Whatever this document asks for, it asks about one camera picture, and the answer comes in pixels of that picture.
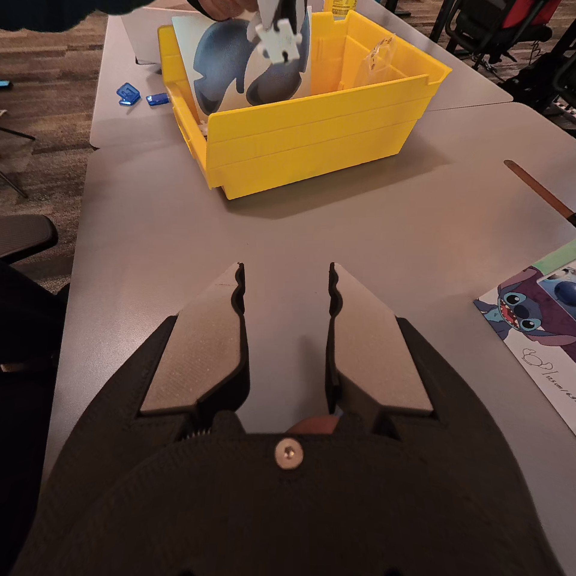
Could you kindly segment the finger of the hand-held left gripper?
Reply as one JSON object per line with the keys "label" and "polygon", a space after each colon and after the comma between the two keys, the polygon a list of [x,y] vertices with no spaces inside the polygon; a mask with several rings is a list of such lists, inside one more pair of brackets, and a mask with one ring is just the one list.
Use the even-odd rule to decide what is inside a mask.
{"label": "finger of the hand-held left gripper", "polygon": [[301,32],[307,8],[308,1],[286,1],[286,18],[289,20],[295,35]]}
{"label": "finger of the hand-held left gripper", "polygon": [[258,1],[260,18],[264,29],[277,29],[282,16],[283,1]]}

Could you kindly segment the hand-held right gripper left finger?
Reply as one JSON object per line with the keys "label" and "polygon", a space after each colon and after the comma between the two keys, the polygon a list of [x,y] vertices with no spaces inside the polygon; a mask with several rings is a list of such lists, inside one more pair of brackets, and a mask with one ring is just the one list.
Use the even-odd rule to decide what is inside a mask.
{"label": "hand-held right gripper left finger", "polygon": [[245,271],[234,263],[179,312],[140,412],[214,416],[250,390]]}

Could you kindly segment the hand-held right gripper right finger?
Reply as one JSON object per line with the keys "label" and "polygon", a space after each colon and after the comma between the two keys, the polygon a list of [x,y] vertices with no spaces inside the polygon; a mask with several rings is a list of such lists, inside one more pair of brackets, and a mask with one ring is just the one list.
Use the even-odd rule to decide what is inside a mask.
{"label": "hand-held right gripper right finger", "polygon": [[383,414],[428,417],[433,405],[395,313],[343,266],[329,266],[325,364],[328,411],[366,426]]}

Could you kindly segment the white puzzle piece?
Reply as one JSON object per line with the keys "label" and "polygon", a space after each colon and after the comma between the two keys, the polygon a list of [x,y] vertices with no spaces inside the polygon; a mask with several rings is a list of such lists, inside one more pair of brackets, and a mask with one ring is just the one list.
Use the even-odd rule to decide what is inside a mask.
{"label": "white puzzle piece", "polygon": [[255,26],[260,42],[257,45],[259,54],[272,64],[288,64],[300,58],[299,45],[302,42],[300,33],[294,34],[290,20],[282,18],[266,30],[263,24]]}

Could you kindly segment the yellow plastic bin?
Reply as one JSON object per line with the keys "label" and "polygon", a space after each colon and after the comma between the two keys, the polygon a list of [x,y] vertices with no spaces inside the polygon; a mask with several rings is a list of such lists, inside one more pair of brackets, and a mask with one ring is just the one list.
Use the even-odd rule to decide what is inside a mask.
{"label": "yellow plastic bin", "polygon": [[236,199],[399,153],[452,69],[396,36],[401,78],[354,88],[358,68],[393,33],[353,11],[312,13],[312,94],[217,112],[198,124],[172,25],[158,29],[162,77],[191,156],[210,189]]}

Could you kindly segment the printed puzzle box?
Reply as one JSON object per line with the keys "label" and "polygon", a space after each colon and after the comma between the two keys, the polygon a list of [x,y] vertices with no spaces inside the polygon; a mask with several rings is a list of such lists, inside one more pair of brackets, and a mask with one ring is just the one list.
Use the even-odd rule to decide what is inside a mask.
{"label": "printed puzzle box", "polygon": [[575,433],[575,240],[473,303]]}

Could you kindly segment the person's left hand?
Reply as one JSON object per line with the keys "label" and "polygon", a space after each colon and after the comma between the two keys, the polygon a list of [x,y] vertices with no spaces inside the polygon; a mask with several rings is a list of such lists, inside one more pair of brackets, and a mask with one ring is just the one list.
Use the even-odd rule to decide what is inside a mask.
{"label": "person's left hand", "polygon": [[196,11],[214,21],[237,18],[259,10],[257,1],[187,1]]}

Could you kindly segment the blue white printed sheet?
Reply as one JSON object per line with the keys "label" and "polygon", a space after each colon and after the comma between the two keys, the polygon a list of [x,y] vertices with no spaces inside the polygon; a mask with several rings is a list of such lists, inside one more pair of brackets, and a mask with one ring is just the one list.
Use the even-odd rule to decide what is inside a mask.
{"label": "blue white printed sheet", "polygon": [[209,116],[312,94],[312,8],[300,34],[300,58],[272,64],[259,54],[259,13],[212,21],[199,12],[175,16],[172,25],[190,84],[198,124]]}

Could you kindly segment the clear plastic bag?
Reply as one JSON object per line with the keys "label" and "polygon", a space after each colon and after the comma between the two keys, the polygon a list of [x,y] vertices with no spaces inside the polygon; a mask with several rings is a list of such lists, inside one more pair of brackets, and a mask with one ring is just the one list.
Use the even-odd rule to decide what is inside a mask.
{"label": "clear plastic bag", "polygon": [[396,35],[381,40],[361,62],[354,88],[398,80],[401,75],[392,65],[397,47]]}

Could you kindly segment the black office chair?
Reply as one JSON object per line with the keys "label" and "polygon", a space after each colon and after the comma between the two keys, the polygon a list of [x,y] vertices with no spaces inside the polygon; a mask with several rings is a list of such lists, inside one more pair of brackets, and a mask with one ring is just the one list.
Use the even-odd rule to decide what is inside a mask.
{"label": "black office chair", "polygon": [[540,1],[520,26],[502,29],[506,15],[515,1],[443,1],[430,39],[438,41],[441,33],[448,36],[447,52],[457,56],[470,56],[479,65],[485,56],[489,64],[498,63],[519,43],[542,43],[551,39],[547,25],[531,25],[543,6]]}

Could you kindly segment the black bag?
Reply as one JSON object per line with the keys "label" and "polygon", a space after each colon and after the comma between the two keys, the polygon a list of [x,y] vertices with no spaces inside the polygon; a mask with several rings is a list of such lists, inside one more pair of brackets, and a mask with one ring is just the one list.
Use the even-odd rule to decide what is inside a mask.
{"label": "black bag", "polygon": [[544,113],[558,98],[575,109],[575,54],[541,55],[515,76],[498,84],[513,101]]}

